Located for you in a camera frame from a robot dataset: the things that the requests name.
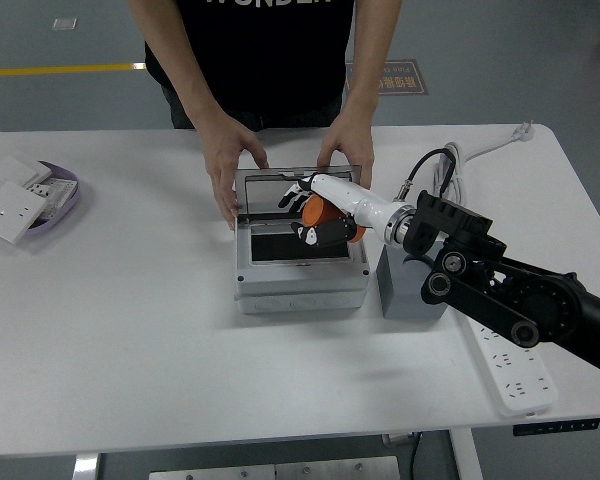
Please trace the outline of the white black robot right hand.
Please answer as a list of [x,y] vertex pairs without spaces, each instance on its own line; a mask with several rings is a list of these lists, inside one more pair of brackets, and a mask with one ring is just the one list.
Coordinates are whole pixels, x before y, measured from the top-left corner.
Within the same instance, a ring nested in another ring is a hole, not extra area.
[[323,199],[339,214],[322,223],[306,219],[292,222],[292,231],[307,245],[322,248],[352,242],[359,228],[372,229],[386,245],[401,245],[396,231],[408,210],[404,202],[389,202],[354,182],[314,173],[295,182],[278,207],[289,208],[290,213],[304,213],[313,198]]

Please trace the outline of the person's left hand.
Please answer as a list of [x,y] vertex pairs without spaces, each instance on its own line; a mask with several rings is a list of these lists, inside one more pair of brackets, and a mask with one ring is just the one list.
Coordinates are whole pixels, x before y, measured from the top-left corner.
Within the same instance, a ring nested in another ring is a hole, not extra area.
[[360,167],[359,184],[369,189],[375,161],[371,116],[346,106],[329,127],[317,157],[318,167],[331,164],[333,154],[342,153],[351,165]]

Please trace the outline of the person's right hand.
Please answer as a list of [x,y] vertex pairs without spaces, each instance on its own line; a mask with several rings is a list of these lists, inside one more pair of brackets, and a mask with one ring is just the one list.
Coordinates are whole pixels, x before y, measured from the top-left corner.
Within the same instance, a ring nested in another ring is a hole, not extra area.
[[195,128],[215,201],[229,229],[234,230],[239,210],[234,182],[240,155],[247,151],[255,165],[265,169],[269,167],[267,154],[254,132],[222,110],[210,113]]

